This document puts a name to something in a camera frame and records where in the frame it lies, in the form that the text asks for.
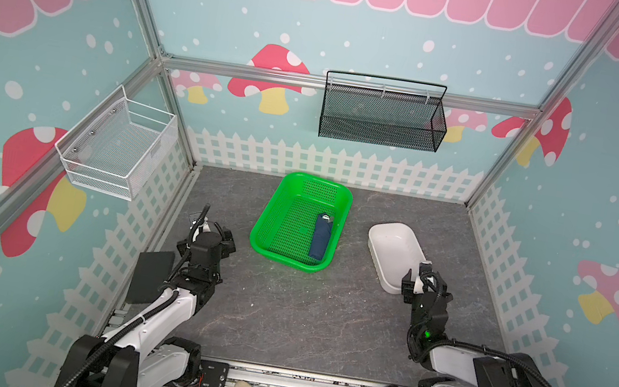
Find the white plastic tub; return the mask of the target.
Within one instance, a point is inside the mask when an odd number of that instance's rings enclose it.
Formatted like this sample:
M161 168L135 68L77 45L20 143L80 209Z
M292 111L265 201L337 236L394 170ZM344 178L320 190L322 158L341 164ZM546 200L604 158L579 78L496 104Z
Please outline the white plastic tub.
M400 295L402 279L407 273L415 282L414 293L422 293L419 265L429 264L414 231L402 223L373 225L368 231L368 247L377 277L384 292Z

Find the green plastic basket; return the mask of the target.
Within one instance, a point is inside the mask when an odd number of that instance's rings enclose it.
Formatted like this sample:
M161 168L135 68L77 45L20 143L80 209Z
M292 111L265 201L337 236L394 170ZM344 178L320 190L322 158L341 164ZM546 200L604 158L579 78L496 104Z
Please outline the green plastic basket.
M334 258L352 203L352 192L342 184L305 172L288 174L254 225L251 247L267 259L308 274L325 270ZM308 251L320 213L332 217L333 227L325 258L315 261Z

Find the dark blue paper napkin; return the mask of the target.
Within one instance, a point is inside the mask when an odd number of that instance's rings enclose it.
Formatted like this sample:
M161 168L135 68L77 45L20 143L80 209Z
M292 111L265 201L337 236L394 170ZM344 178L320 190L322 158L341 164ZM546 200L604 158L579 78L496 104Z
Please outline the dark blue paper napkin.
M315 261L321 261L325 258L329 240L331 239L333 220L329 214L320 213L315 219L313 238L308 255Z

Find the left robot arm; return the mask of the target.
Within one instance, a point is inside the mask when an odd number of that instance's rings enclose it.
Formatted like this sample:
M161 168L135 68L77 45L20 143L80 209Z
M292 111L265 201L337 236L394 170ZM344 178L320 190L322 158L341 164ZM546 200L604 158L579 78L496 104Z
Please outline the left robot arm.
M221 261L236 251L218 223L194 225L180 241L183 266L159 297L113 332L84 335L60 368L54 387L192 387L203 377L201 346L173 336L201 311L222 283Z

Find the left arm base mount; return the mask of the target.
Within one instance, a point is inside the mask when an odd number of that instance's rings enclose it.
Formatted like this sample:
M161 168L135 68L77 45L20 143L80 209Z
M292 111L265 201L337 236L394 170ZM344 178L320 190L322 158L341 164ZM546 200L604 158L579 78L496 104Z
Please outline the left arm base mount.
M230 368L230 365L225 362L201 360L196 363L190 360L183 376L172 381L172 385L175 387L224 387Z

